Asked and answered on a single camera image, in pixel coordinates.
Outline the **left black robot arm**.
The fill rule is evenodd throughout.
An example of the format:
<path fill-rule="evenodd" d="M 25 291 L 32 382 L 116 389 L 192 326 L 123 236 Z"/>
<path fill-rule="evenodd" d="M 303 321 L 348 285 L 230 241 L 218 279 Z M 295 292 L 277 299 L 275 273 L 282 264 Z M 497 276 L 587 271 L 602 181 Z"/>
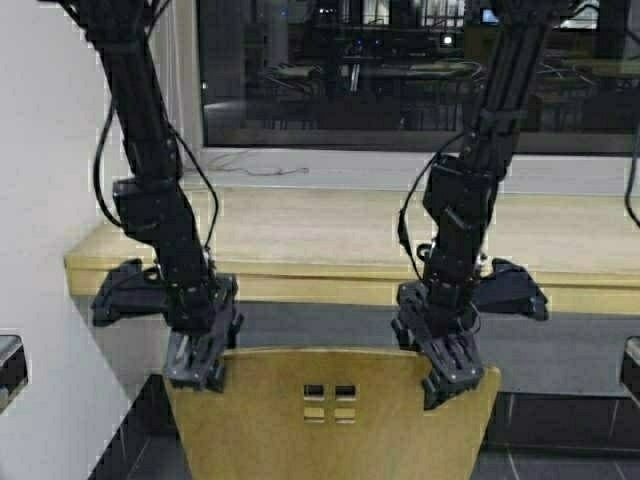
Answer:
<path fill-rule="evenodd" d="M 149 37 L 161 9 L 156 1 L 60 1 L 84 32 L 104 69 L 110 119 L 118 119 L 131 175 L 113 184 L 106 216 L 130 239 L 150 247 L 140 259 L 111 269 L 94 297 L 93 323 L 160 314 L 170 329 L 164 375 L 177 388 L 221 392 L 224 352 L 236 345 L 243 317 L 234 275 L 216 267 L 200 239 L 180 184 L 186 145 L 169 120 Z"/>

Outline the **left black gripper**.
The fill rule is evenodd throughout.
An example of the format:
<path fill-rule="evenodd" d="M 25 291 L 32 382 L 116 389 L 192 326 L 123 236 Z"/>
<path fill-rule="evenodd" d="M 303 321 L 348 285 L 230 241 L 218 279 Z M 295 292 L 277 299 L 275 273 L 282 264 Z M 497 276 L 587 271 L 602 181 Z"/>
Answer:
<path fill-rule="evenodd" d="M 183 334 L 171 329 L 163 374 L 174 388 L 224 391 L 223 354 L 237 346 L 244 315 L 236 304 L 236 276 L 219 273 L 215 286 L 211 308 L 213 321 L 205 333 Z"/>

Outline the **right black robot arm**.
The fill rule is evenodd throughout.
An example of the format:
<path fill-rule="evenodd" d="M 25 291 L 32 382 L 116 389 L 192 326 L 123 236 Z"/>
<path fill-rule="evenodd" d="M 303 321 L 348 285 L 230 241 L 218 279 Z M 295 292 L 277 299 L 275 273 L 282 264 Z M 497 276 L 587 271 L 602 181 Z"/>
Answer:
<path fill-rule="evenodd" d="M 485 369 L 473 326 L 478 260 L 527 116 L 538 65 L 551 30 L 573 1 L 494 1 L 497 38 L 456 155 L 439 149 L 419 174 L 423 207 L 435 222 L 415 280 L 399 285 L 391 326 L 401 348 L 424 356 L 425 410 L 476 389 Z"/>

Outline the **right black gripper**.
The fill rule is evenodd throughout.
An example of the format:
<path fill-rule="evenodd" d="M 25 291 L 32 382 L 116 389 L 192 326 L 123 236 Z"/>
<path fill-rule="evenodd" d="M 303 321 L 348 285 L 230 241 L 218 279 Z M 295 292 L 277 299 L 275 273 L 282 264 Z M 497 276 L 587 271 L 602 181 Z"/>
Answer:
<path fill-rule="evenodd" d="M 424 356 L 431 364 L 421 384 L 424 410 L 446 403 L 452 395 L 476 389 L 484 366 L 471 328 L 460 317 L 447 319 L 427 299 L 422 282 L 404 282 L 396 293 L 391 321 L 399 347 Z"/>

